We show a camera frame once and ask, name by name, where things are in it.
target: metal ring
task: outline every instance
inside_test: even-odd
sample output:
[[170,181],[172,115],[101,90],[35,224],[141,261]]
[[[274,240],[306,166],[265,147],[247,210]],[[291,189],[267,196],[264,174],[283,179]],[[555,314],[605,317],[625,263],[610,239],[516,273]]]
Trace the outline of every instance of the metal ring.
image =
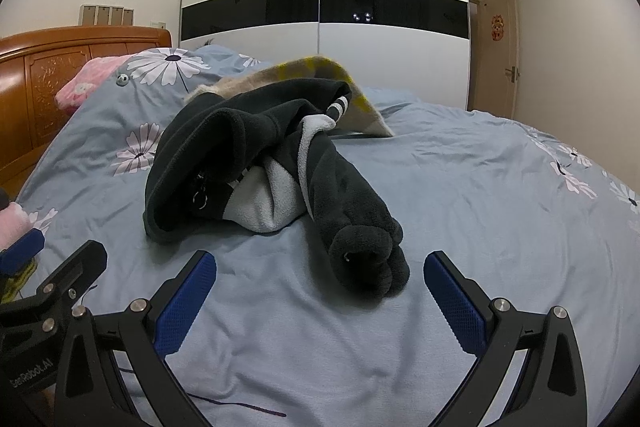
[[[196,197],[197,197],[197,195],[198,195],[199,193],[200,193],[200,191],[196,192],[196,193],[193,195],[193,199],[191,200],[191,201],[193,202],[193,204],[196,204]],[[198,207],[198,210],[202,210],[205,206],[207,206],[207,201],[208,201],[208,198],[207,198],[207,195],[205,194],[205,195],[204,195],[204,203],[202,204],[202,206],[199,206],[199,207]]]

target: light switch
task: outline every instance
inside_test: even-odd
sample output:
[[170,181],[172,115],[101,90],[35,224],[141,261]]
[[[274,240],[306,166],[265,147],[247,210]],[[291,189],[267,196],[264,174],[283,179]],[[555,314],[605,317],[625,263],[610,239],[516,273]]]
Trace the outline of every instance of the light switch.
[[133,26],[133,10],[124,10],[122,13],[122,25]]
[[124,8],[112,7],[111,8],[111,21],[109,24],[111,26],[120,26],[122,24],[122,12]]
[[96,17],[96,25],[107,26],[109,24],[110,6],[98,6],[98,16]]
[[93,26],[95,23],[95,6],[87,6],[83,4],[80,7],[80,26]]

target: black fleece jacket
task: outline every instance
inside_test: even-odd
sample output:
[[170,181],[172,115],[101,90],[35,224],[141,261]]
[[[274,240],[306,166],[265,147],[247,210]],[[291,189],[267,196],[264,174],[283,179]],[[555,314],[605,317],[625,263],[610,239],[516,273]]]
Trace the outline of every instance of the black fleece jacket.
[[366,297],[401,290],[402,228],[326,131],[347,83],[286,80],[225,100],[203,93],[162,134],[145,189],[147,235],[181,239],[200,219],[273,232],[307,211],[342,285]]

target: jacket sleeve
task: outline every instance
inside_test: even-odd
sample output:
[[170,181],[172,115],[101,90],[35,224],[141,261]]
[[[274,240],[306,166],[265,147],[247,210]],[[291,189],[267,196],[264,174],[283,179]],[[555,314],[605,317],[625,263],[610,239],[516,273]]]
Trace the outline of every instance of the jacket sleeve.
[[402,228],[358,170],[335,150],[326,135],[334,126],[326,114],[303,118],[276,159],[296,170],[306,209],[338,281],[366,298],[394,295],[409,279],[399,245]]

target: blue gripper pad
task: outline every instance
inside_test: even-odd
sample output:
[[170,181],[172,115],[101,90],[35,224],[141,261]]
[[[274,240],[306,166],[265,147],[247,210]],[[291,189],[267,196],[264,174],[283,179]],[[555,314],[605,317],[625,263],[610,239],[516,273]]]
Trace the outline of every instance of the blue gripper pad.
[[44,235],[31,229],[0,254],[0,274],[14,276],[44,248]]
[[486,324],[482,315],[447,268],[433,253],[424,261],[424,283],[429,288],[462,349],[480,357],[486,350]]
[[216,260],[207,252],[156,320],[154,348],[160,357],[180,349],[215,281]]

